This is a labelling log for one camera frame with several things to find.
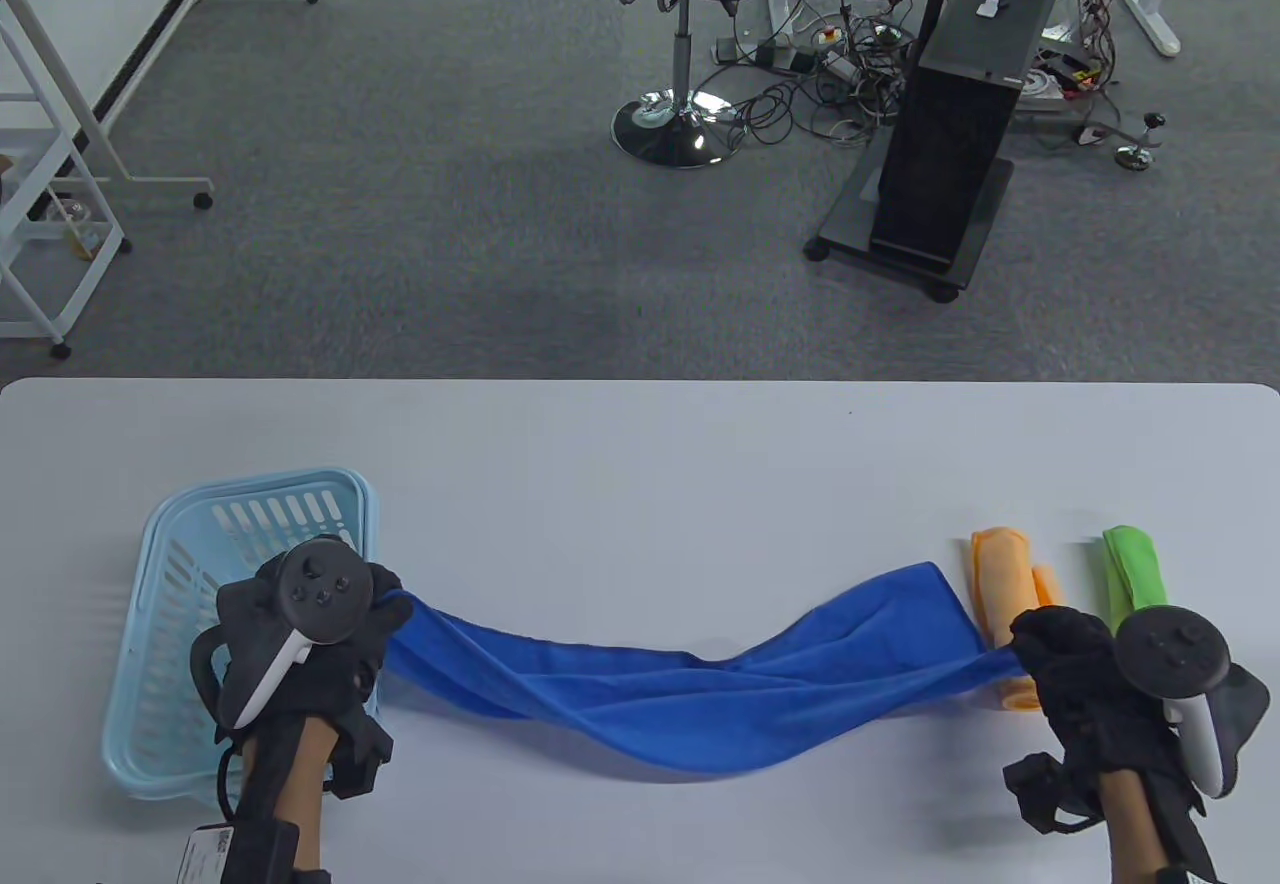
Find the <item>white shelf rack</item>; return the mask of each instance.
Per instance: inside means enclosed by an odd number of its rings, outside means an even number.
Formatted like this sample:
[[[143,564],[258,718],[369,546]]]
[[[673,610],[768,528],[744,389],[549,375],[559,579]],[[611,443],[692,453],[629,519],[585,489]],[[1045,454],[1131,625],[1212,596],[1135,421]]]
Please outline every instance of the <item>white shelf rack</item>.
[[[77,151],[72,136],[59,124],[49,93],[42,90],[14,35],[3,20],[0,20],[0,40],[13,55],[29,88],[26,92],[0,93],[0,104],[40,104],[49,120],[47,128],[44,129],[0,129],[0,154],[14,162],[14,166],[0,177],[6,197],[4,203],[0,203],[0,290],[8,290],[14,296],[28,319],[0,321],[0,336],[45,336],[52,343],[50,354],[56,359],[67,359],[72,353],[67,344],[67,333],[76,325],[116,253],[128,252],[132,244],[124,237],[123,226],[97,182],[93,180],[84,159]],[[58,184],[58,171],[68,159],[78,177],[78,187],[83,191],[82,203],[91,207],[93,220],[79,224],[69,221],[60,203],[58,209],[63,220],[28,220],[28,211],[37,200]],[[59,202],[58,194],[51,194],[51,200]],[[87,247],[86,232],[92,232],[100,241],[92,253]],[[88,261],[83,261],[77,251],[88,257]],[[41,307],[23,283],[18,264],[26,252],[38,252],[29,255],[32,258],[38,257],[38,261],[32,262],[38,270],[55,270],[46,266],[60,264],[61,266],[56,267],[58,276],[67,276],[68,267],[78,272],[78,281],[60,308]]]
[[[177,197],[178,200],[187,200],[198,211],[207,211],[207,209],[214,206],[214,180],[210,177],[138,177],[133,171],[129,171],[129,168],[124,165],[119,152],[115,150],[115,145],[111,143],[111,129],[124,113],[124,107],[128,107],[134,93],[137,93],[138,84],[146,78],[151,67],[155,67],[155,61],[164,52],[164,49],[168,47],[187,15],[191,14],[192,8],[201,1],[183,0],[180,3],[178,10],[170,17],[169,23],[165,24],[165,29],[155,40],[151,49],[148,49],[138,69],[133,72],[128,83],[124,84],[124,90],[115,99],[111,110],[100,122],[91,104],[76,83],[67,61],[63,61],[58,49],[54,47],[54,42],[45,32],[44,26],[40,23],[40,17],[32,10],[31,3],[28,0],[5,0],[9,10],[13,12],[14,19],[18,20],[18,26],[27,35],[31,47],[36,51],[41,64],[45,65],[45,70],[49,72],[50,78],[54,81],[54,87],[58,88],[58,92],[63,96],[68,107],[70,107],[79,128],[88,139],[88,157],[91,157],[95,165],[99,165],[99,174],[96,177],[90,174],[90,171],[83,175],[59,177],[52,183],[52,189],[83,194],[88,193],[86,182],[93,183],[96,180],[96,183],[105,185],[111,194],[142,194],[145,198]],[[320,0],[305,1],[308,5],[314,5]]]

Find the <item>label sticker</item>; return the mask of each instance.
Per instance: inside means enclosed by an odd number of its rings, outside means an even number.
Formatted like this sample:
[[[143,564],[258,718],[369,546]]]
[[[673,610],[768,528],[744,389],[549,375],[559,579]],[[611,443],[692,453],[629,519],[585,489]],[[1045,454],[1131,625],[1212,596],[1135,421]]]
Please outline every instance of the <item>label sticker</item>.
[[[178,884],[221,884],[233,833],[229,824],[193,832],[187,838],[187,852],[178,869]]]

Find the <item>black desk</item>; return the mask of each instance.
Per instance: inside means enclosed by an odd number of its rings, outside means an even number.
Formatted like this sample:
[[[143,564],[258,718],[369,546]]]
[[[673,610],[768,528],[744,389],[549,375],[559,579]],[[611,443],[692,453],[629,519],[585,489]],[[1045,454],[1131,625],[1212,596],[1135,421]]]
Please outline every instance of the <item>black desk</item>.
[[[918,60],[924,51],[924,43],[938,24],[942,14],[942,5],[946,0],[929,0],[920,19],[920,32],[916,35],[915,46],[911,49],[910,63]],[[870,234],[876,220],[878,206],[877,184],[884,162],[884,154],[888,148],[890,128],[882,128],[872,145],[863,154],[861,161],[854,168],[854,174],[846,180],[840,198],[823,221],[822,229],[813,241],[805,244],[804,255],[810,261],[823,261],[832,249],[840,249],[850,257],[860,258],[878,267],[886,267],[891,272],[900,272],[915,281],[922,281],[925,293],[937,302],[946,303],[955,301],[969,284],[978,253],[986,243],[987,232],[991,229],[991,220],[1000,206],[1005,185],[1009,183],[1011,165],[992,168],[988,179],[989,188],[983,189],[983,200],[979,202],[979,211],[974,215],[974,226],[964,241],[963,253],[960,253],[950,267],[938,270],[937,264],[920,264],[913,258],[904,258],[901,255],[886,253],[883,249],[872,248]]]

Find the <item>folded towel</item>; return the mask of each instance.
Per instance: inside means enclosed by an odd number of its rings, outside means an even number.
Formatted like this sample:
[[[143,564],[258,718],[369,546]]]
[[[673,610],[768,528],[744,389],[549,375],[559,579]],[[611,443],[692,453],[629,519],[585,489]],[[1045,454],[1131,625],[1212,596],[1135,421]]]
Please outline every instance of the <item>folded towel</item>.
[[[1115,633],[1134,610],[1169,604],[1169,595],[1160,577],[1156,541],[1146,531],[1121,525],[1103,531],[1102,542],[1107,550],[1107,600]]]
[[[933,564],[860,583],[722,661],[535,641],[413,600],[387,655],[393,673],[465,710],[561,724],[696,774],[767,768],[901,707],[1021,673],[1012,652],[984,647]]]
[[[992,647],[1014,640],[1009,626],[1024,610],[1065,603],[1051,568],[1032,567],[1032,542],[1021,531],[993,527],[973,536],[973,605]],[[1001,704],[1010,711],[1038,711],[1039,697],[1029,677],[1001,684]]]

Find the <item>green towel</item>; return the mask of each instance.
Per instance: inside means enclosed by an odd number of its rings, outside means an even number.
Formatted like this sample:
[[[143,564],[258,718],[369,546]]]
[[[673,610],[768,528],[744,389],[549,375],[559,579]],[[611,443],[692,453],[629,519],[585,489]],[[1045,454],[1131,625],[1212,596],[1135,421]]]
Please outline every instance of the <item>green towel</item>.
[[[1169,604],[1160,577],[1156,544],[1137,527],[1112,527],[1102,532],[1107,548],[1107,597],[1111,601],[1111,632],[1134,610]]]

